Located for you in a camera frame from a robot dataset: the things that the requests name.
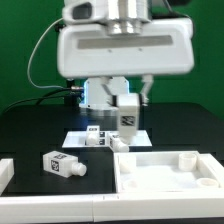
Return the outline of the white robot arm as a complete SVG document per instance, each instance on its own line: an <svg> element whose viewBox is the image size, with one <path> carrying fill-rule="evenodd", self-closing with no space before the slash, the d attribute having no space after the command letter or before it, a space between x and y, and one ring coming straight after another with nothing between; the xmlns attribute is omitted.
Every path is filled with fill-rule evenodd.
<svg viewBox="0 0 224 224"><path fill-rule="evenodd" d="M65 0L59 73L66 79L99 79L114 107L120 95L108 81L141 76L144 87L135 97L146 105L155 75L186 74L194 66L192 20L175 13L154 19L149 9L148 0Z"/></svg>

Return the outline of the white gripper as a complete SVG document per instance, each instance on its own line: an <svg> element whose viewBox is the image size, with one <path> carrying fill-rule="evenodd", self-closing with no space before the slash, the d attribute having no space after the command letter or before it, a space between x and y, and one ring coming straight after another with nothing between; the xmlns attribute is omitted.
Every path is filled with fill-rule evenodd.
<svg viewBox="0 0 224 224"><path fill-rule="evenodd" d="M152 75L192 70L192 36L193 23L188 18L154 20L138 35L109 36L99 24L68 26L58 38L58 71L65 78L102 77L107 103L113 107L117 106L117 94L112 77L144 75L140 95L147 106Z"/></svg>

